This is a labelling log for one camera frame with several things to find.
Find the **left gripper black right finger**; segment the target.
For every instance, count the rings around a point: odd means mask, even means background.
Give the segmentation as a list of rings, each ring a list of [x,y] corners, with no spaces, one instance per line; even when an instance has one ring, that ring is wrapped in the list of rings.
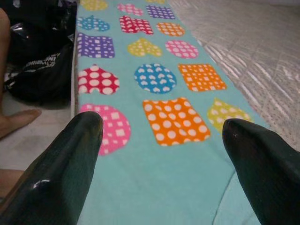
[[[223,143],[262,225],[300,223],[300,153],[277,133],[242,119],[227,119]]]

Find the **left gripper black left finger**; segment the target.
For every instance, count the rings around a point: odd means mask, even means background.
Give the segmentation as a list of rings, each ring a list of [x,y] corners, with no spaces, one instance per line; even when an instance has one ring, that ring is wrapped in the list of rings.
[[[76,115],[24,171],[0,204],[3,225],[75,225],[103,137],[96,112]]]

